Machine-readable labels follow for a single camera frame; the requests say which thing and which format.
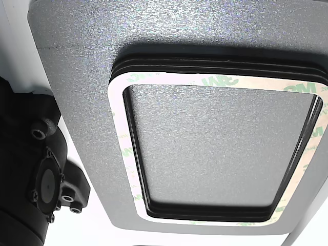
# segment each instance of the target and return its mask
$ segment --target gray panel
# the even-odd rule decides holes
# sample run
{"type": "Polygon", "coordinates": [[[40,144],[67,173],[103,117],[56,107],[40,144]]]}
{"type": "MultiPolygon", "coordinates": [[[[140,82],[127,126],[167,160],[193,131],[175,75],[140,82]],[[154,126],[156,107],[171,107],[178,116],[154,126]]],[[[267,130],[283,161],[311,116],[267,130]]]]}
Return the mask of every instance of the gray panel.
{"type": "Polygon", "coordinates": [[[272,204],[313,98],[220,87],[129,89],[151,199],[209,206],[272,204]]]}
{"type": "Polygon", "coordinates": [[[39,55],[74,144],[111,222],[130,230],[184,234],[274,235],[292,231],[327,177],[327,134],[277,223],[259,228],[153,223],[136,213],[107,86],[119,51],[142,43],[207,45],[203,49],[178,51],[212,55],[227,54],[231,51],[228,47],[262,48],[265,50],[252,50],[249,55],[313,60],[328,69],[327,12],[327,5],[312,1],[34,3],[28,18],[39,55]],[[279,51],[311,53],[290,55],[279,51]]]}

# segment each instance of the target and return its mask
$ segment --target screw hole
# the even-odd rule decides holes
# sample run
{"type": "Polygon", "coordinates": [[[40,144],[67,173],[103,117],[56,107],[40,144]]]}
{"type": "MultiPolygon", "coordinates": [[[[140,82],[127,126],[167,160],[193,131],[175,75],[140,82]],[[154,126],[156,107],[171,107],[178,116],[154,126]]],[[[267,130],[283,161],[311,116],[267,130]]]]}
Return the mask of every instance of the screw hole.
{"type": "Polygon", "coordinates": [[[40,130],[33,129],[31,131],[31,133],[32,133],[32,136],[37,140],[43,140],[46,138],[45,134],[43,132],[41,132],[40,130]]]}
{"type": "Polygon", "coordinates": [[[66,202],[73,202],[74,201],[74,199],[72,197],[67,196],[67,195],[62,196],[61,198],[66,202]]]}
{"type": "Polygon", "coordinates": [[[75,214],[79,214],[79,213],[81,213],[81,210],[80,210],[80,209],[71,208],[70,210],[71,210],[73,213],[75,213],[75,214]]]}

